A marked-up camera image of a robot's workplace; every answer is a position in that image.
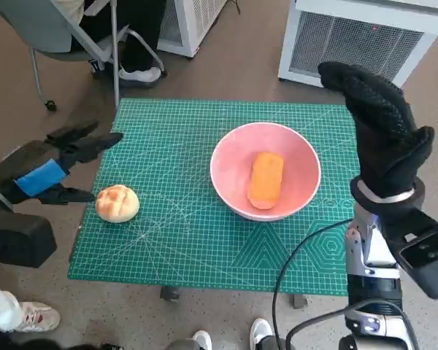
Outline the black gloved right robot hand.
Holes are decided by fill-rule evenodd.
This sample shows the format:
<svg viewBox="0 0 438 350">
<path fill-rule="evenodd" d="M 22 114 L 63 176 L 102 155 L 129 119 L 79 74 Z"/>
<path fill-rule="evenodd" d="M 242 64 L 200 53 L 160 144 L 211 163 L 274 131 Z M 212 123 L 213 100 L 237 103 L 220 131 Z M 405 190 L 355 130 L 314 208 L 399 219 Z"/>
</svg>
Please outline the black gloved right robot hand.
<svg viewBox="0 0 438 350">
<path fill-rule="evenodd" d="M 385 77 L 333 61 L 318 73 L 324 88 L 344 96 L 353 117 L 364 184 L 380 198 L 411 190 L 432 152 L 434 129 L 415 124 L 403 91 Z"/>
</svg>

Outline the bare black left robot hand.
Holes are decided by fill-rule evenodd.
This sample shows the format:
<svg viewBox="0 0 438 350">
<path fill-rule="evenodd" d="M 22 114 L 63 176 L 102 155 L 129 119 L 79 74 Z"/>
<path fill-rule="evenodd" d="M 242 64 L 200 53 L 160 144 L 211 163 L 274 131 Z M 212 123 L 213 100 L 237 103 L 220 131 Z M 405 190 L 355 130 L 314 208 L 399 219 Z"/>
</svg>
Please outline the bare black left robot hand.
<svg viewBox="0 0 438 350">
<path fill-rule="evenodd" d="M 123 138 L 117 132 L 94 136 L 98 125 L 89 120 L 64 126 L 8 154 L 0 162 L 0 204 L 11 209 L 28 199 L 48 205 L 94 201 L 91 192 L 64 187 L 62 181 L 73 166 L 94 161 Z"/>
</svg>

